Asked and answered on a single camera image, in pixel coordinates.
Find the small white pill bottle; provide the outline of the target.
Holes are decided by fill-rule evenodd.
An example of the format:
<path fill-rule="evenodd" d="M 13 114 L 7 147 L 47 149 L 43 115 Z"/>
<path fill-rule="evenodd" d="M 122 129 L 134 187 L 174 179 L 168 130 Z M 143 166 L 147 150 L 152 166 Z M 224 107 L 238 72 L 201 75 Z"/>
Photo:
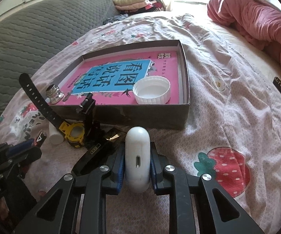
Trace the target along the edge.
<path fill-rule="evenodd" d="M 52 145 L 60 145 L 64 142 L 64 136 L 51 124 L 49 128 L 49 140 Z"/>

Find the white earbuds case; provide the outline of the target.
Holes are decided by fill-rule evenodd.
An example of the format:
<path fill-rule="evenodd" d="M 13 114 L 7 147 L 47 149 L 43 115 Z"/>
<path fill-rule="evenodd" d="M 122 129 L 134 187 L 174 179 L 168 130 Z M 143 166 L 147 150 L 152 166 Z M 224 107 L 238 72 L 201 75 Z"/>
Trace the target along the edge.
<path fill-rule="evenodd" d="M 134 193 L 143 193 L 149 187 L 151 140 L 145 128 L 131 128 L 125 140 L 125 177 Z"/>

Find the red black lighter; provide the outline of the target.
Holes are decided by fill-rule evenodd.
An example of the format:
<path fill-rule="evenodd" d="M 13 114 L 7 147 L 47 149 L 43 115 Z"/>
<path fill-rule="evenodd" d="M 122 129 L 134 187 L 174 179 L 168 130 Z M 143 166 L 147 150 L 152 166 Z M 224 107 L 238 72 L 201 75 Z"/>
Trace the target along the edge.
<path fill-rule="evenodd" d="M 34 139 L 33 146 L 40 148 L 45 142 L 46 138 L 47 138 L 46 132 L 40 130 L 40 132 L 37 134 L 37 136 Z"/>

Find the black faceted perfume bottle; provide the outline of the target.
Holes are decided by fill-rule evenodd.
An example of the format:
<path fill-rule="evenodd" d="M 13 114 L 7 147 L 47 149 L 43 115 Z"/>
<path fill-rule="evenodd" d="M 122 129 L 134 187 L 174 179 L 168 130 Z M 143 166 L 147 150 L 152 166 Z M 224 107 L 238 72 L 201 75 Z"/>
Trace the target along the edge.
<path fill-rule="evenodd" d="M 126 133 L 117 128 L 112 128 L 108 132 L 92 131 L 85 138 L 87 151 L 75 163 L 71 173 L 75 176 L 86 175 L 104 165 L 108 157 L 114 154 L 120 143 L 125 140 L 125 137 Z"/>

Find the small silver glass bottle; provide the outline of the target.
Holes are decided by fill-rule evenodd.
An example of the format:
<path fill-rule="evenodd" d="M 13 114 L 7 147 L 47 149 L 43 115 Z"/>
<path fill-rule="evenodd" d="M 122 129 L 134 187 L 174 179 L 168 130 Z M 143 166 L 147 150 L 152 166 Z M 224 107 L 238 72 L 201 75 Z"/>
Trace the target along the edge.
<path fill-rule="evenodd" d="M 51 84 L 46 89 L 46 96 L 50 100 L 50 103 L 54 105 L 64 98 L 64 93 L 58 86 Z"/>

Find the grey quilted headboard cover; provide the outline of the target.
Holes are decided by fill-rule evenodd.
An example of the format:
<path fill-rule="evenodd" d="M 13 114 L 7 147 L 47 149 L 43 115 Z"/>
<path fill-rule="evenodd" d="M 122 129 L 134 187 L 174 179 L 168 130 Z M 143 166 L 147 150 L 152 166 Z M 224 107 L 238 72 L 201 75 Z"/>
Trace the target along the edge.
<path fill-rule="evenodd" d="M 20 88 L 20 74 L 35 74 L 117 14 L 112 0 L 43 0 L 0 21 L 0 116 Z"/>

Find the grey cardboard box tray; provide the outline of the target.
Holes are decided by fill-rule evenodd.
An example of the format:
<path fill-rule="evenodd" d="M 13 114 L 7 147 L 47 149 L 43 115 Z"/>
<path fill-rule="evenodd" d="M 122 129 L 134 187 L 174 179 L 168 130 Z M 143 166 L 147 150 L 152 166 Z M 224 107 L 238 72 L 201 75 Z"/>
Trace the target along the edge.
<path fill-rule="evenodd" d="M 134 52 L 176 51 L 178 59 L 179 104 L 164 105 L 98 105 L 96 103 L 95 118 L 104 124 L 143 126 L 149 128 L 182 129 L 186 123 L 191 103 L 189 89 L 189 73 L 182 43 L 179 40 L 162 40 L 123 44 L 116 47 L 91 51 L 74 59 L 65 70 L 61 71 L 52 81 L 56 86 L 77 65 L 87 59 L 110 56 L 112 54 L 125 55 Z M 52 105 L 52 108 L 63 118 L 82 119 L 83 111 L 76 106 Z"/>

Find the pink blue picture book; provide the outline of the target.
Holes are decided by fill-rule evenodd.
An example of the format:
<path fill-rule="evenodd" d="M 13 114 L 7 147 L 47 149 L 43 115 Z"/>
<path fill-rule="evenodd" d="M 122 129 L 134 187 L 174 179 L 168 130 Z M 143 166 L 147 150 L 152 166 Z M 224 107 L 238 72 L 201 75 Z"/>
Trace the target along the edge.
<path fill-rule="evenodd" d="M 169 104 L 179 104 L 176 51 L 134 52 L 87 59 L 59 83 L 64 98 L 59 106 L 76 106 L 88 93 L 98 105 L 135 105 L 134 84 L 148 76 L 163 76 L 171 83 Z"/>

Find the white plastic jar lid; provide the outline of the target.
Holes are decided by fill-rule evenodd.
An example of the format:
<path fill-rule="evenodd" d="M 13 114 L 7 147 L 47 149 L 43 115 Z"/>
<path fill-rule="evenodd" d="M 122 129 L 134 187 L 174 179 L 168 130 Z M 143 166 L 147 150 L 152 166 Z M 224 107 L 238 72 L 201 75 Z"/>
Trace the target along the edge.
<path fill-rule="evenodd" d="M 171 83 L 162 76 L 148 76 L 137 81 L 132 91 L 137 104 L 164 105 L 171 98 Z"/>

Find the pink blanket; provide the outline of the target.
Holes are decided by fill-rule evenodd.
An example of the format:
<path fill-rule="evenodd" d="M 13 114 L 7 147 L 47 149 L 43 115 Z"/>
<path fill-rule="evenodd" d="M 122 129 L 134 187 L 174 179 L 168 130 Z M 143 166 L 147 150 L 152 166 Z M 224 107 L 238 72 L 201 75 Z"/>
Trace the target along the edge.
<path fill-rule="evenodd" d="M 210 0 L 209 18 L 236 29 L 281 66 L 281 11 L 265 0 Z"/>

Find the folded clothes pile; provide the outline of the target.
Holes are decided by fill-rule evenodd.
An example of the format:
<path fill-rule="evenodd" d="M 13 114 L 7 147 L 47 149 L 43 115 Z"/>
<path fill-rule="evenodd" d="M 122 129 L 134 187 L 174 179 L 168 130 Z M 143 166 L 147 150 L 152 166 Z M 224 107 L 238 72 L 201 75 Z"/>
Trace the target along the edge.
<path fill-rule="evenodd" d="M 120 14 L 140 14 L 146 12 L 166 11 L 161 0 L 112 0 Z"/>

